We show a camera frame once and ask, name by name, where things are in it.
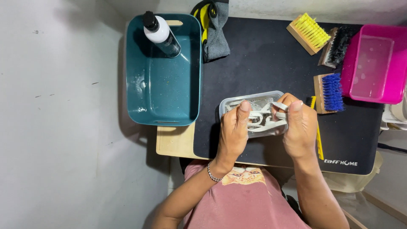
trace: taff home logo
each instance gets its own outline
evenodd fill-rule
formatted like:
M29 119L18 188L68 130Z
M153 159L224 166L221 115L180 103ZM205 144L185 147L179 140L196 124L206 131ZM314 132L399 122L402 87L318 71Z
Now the taff home logo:
M330 163L330 164L337 164L340 163L341 165L353 165L353 166L357 166L357 162L351 162L351 161L338 161L338 160L324 160L325 163Z

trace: person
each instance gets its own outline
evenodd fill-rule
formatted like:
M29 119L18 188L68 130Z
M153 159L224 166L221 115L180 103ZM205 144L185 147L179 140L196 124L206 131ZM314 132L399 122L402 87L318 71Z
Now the person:
M278 102L289 106L283 143L293 159L303 220L270 173L257 166L235 165L248 139L251 106L243 101L222 116L216 157L187 166L186 181L158 207L153 229L176 229L182 219L185 229L349 229L318 165L316 112L289 93ZM277 109L272 108L273 114L284 112Z

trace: bottle label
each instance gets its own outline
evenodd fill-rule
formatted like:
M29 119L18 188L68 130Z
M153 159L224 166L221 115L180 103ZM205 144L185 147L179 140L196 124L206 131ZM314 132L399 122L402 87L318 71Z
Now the bottle label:
M170 58L178 56L178 54L181 52L181 46L179 45L171 30L170 34L168 34L167 39L164 42L158 43L156 45L165 53L167 57Z

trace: hand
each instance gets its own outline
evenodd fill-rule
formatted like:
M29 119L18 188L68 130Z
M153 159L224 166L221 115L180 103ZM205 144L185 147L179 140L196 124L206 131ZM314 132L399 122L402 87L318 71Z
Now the hand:
M233 110L222 115L218 152L210 165L211 173L212 167L216 168L222 177L232 170L236 159L246 147L247 119L250 110L250 103L244 100Z
M284 134L284 147L293 160L314 156L317 138L317 113L290 93L285 93L277 102L288 108L288 130Z

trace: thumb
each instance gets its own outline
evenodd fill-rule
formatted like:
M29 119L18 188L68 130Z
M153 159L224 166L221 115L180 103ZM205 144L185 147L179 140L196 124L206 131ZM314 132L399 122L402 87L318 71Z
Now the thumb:
M302 128L302 105L301 100L294 101L288 107L288 127L298 129Z
M246 128L247 119L250 115L250 108L252 106L247 100L243 100L237 110L236 128Z

